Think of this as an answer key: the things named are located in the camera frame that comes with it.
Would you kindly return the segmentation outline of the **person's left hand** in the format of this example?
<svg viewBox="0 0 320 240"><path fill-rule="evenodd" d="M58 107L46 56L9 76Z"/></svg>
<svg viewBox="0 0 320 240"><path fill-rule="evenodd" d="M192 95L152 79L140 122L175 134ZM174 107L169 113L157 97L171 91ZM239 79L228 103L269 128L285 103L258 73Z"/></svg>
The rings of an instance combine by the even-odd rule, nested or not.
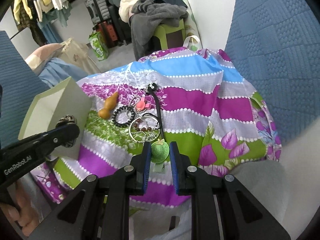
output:
<svg viewBox="0 0 320 240"><path fill-rule="evenodd" d="M15 193L18 208L1 203L1 210L9 222L17 222L25 237L29 237L40 223L39 215L19 180L15 183Z"/></svg>

